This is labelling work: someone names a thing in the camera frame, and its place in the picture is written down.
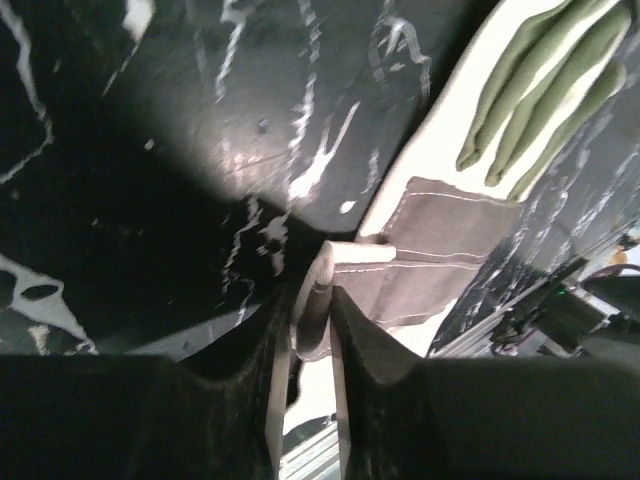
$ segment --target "green fabric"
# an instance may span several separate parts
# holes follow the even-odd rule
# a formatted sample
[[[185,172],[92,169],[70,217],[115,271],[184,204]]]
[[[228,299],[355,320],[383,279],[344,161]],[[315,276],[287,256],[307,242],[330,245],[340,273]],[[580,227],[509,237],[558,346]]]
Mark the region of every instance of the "green fabric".
[[[616,61],[607,65],[602,75],[593,84],[578,109],[558,127],[549,144],[533,167],[516,183],[507,200],[517,202],[520,196],[535,181],[538,174],[547,168],[553,158],[567,144],[569,139],[593,116],[604,103],[615,95],[626,78],[626,69]]]
[[[542,35],[557,21],[558,13],[564,10],[572,1],[565,0],[554,9],[531,17],[518,28],[482,89],[478,100],[478,109],[456,162],[458,170],[461,170],[463,166],[467,166],[469,162],[471,162],[471,165],[478,161],[479,154],[475,145],[476,134],[480,131],[495,99],[513,75],[516,67],[529,52],[531,46],[540,40]]]
[[[611,49],[620,41],[631,22],[631,13],[625,5],[618,5],[599,20],[582,38],[570,54],[560,73],[553,80],[542,98],[535,105],[526,128],[509,155],[497,155],[489,169],[485,184],[495,186],[507,171],[518,161],[522,154],[538,138],[547,126],[553,112],[567,96],[575,83],[589,70],[602,62],[611,53]],[[505,142],[513,142],[509,137]]]
[[[544,80],[542,80],[542,82],[540,82],[540,84],[518,104],[518,107],[513,112],[511,120],[509,120],[509,124],[500,139],[496,159],[491,165],[487,178],[484,182],[486,186],[495,187],[500,182],[500,179],[502,178],[500,172],[504,166],[507,165],[516,145],[518,145],[518,141],[527,128],[538,101],[551,86],[553,80],[564,66],[567,58],[569,58],[569,55],[558,63],[558,65],[549,72]]]
[[[482,153],[487,149],[504,121],[530,88],[536,73],[549,61],[558,44],[562,42],[571,28],[578,22],[593,15],[594,12],[602,8],[603,4],[609,1],[575,0],[562,12],[559,16],[560,18],[535,43],[531,51],[515,69],[513,76],[499,92],[476,135],[476,154],[472,158],[468,158],[459,169],[470,167],[482,156]]]

